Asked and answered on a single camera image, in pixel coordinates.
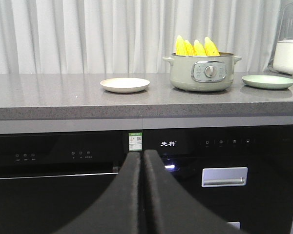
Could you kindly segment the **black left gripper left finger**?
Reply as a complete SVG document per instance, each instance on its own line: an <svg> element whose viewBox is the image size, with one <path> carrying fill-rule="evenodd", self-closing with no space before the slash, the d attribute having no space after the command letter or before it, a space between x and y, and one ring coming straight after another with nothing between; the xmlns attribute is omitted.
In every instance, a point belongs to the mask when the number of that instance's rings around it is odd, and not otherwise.
<svg viewBox="0 0 293 234"><path fill-rule="evenodd" d="M129 152L102 195L57 234L137 234L141 155Z"/></svg>

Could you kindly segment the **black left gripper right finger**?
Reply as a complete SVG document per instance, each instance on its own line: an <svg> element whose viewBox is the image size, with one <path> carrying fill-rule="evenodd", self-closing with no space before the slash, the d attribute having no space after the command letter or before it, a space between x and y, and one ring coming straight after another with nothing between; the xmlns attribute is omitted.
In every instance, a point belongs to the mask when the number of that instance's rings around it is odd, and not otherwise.
<svg viewBox="0 0 293 234"><path fill-rule="evenodd" d="M148 233L242 233L193 198L165 169L156 150L144 151L143 165Z"/></svg>

